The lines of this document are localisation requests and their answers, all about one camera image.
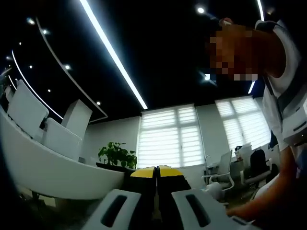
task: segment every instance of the white window blind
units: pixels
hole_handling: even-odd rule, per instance
[[[144,113],[137,157],[138,168],[203,164],[204,151],[194,106]]]
[[[270,142],[271,132],[252,97],[216,101],[230,150],[251,143],[252,149]]]

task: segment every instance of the curved desk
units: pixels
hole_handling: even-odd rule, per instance
[[[99,199],[122,185],[123,172],[85,165],[31,139],[0,107],[0,138],[15,183],[64,199]]]

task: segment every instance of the yellow and black object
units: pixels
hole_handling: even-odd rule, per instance
[[[172,229],[182,229],[182,223],[172,192],[191,189],[184,175],[178,170],[168,166],[159,165],[156,169],[159,209],[163,224]]]
[[[131,218],[130,228],[141,229],[151,220],[156,192],[156,168],[149,167],[133,172],[124,182],[122,190],[141,194]]]

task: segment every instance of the black ceiling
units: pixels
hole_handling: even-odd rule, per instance
[[[268,19],[272,16],[266,12],[273,1],[262,2]],[[256,0],[88,3],[148,109],[211,104],[216,99],[247,95],[250,81],[223,78],[216,87],[199,71],[210,72],[204,41],[216,23],[212,18],[229,17],[237,24],[253,27],[260,18]],[[205,7],[207,14],[197,14],[197,5]],[[78,0],[17,1],[2,9],[7,9],[11,20],[6,20],[3,28],[6,33],[2,34],[1,71],[10,64],[11,77],[21,79],[14,62],[5,59],[13,49],[25,78],[58,114],[64,116],[68,106],[81,99],[93,110],[91,120],[104,117],[55,61],[37,25],[26,23],[27,17],[37,17],[42,28],[50,31],[46,38],[55,54],[71,66],[71,76],[93,101],[101,102],[100,108],[109,117],[106,120],[140,114],[141,105]],[[259,80],[252,94],[262,96],[263,89]],[[60,121],[52,112],[50,115]]]

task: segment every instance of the leaves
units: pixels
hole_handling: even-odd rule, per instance
[[[98,153],[99,159],[106,155],[107,164],[117,165],[120,162],[122,167],[136,168],[137,157],[134,155],[135,151],[121,148],[121,145],[126,143],[109,142],[107,147],[102,147]]]

